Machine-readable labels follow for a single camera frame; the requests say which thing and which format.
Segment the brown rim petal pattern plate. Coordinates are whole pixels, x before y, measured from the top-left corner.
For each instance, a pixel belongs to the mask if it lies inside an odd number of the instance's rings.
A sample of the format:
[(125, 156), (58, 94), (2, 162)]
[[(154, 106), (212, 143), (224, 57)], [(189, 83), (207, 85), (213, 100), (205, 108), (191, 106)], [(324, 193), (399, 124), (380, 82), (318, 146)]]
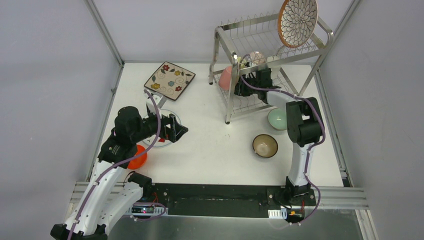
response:
[(286, 0), (277, 18), (278, 36), (284, 46), (298, 48), (310, 39), (317, 22), (316, 0)]

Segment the white ribbed mug black handle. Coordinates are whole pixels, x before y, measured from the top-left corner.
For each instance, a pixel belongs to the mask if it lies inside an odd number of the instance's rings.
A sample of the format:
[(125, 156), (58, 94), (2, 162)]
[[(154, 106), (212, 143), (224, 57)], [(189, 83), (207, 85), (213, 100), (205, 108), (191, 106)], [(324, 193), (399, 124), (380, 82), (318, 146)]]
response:
[(268, 63), (274, 63), (274, 62), (279, 63), (279, 61), (280, 61), (280, 60), (281, 60), (281, 57), (280, 57), (280, 56), (278, 56), (278, 55), (269, 56), (269, 57), (267, 58), (267, 62), (268, 62)]

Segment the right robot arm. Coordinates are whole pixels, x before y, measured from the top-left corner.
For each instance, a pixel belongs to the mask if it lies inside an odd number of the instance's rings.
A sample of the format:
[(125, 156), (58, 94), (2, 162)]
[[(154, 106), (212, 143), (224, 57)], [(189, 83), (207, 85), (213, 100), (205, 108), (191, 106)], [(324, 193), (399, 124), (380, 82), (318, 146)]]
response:
[(292, 161), (285, 186), (273, 199), (285, 207), (298, 204), (313, 186), (309, 175), (314, 150), (326, 139), (317, 99), (300, 97), (273, 85), (270, 69), (242, 74), (234, 92), (241, 96), (257, 95), (265, 104), (285, 112), (287, 134), (293, 143)]

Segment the watermelon pattern round plate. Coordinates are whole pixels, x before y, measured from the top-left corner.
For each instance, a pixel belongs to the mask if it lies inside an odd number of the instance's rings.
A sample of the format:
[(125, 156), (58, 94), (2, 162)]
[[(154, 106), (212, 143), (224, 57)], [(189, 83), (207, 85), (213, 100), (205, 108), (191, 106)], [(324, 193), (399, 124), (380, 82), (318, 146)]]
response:
[[(164, 116), (166, 116), (166, 117), (168, 117), (170, 114), (173, 114), (173, 115), (175, 115), (175, 118), (176, 118), (177, 123), (179, 123), (179, 124), (181, 123), (180, 117), (175, 112), (173, 112), (171, 110), (162, 109), (161, 110), (161, 114), (164, 115)], [(149, 137), (147, 139), (142, 140), (141, 142), (148, 147), (152, 143), (152, 141), (154, 140), (154, 138), (155, 138), (155, 136), (153, 135), (153, 136), (151, 136), (151, 137)], [(153, 148), (164, 148), (164, 147), (167, 147), (167, 146), (169, 146), (171, 144), (172, 144), (171, 141), (165, 140), (163, 138), (159, 138), (154, 143)]]

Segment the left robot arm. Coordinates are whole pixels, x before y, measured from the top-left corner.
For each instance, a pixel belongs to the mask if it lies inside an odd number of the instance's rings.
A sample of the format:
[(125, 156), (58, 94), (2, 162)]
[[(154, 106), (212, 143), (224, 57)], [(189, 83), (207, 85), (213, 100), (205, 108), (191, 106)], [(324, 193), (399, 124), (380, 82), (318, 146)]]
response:
[(146, 118), (141, 117), (134, 106), (118, 111), (111, 134), (100, 148), (89, 185), (70, 217), (52, 227), (50, 235), (54, 239), (106, 240), (133, 204), (152, 198), (152, 179), (132, 173), (119, 195), (107, 203), (118, 179), (136, 156), (137, 143), (152, 136), (175, 143), (189, 130), (178, 123), (172, 113), (162, 115), (155, 107), (147, 107), (146, 110)]

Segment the pale yellow mug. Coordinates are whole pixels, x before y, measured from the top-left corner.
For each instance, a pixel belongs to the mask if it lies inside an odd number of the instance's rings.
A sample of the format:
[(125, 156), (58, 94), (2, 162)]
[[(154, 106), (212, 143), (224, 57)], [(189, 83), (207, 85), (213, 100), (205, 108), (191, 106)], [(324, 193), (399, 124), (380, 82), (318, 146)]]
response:
[(237, 62), (238, 62), (239, 69), (244, 69), (246, 67), (247, 60), (245, 58), (238, 57)]

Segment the pink cup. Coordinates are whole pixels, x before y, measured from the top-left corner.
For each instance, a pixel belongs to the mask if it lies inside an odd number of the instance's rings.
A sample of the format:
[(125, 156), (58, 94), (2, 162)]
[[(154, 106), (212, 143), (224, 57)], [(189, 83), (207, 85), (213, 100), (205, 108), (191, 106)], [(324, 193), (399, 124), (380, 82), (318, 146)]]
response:
[(230, 90), (230, 84), (232, 81), (232, 66), (227, 66), (220, 74), (218, 85), (223, 91)]

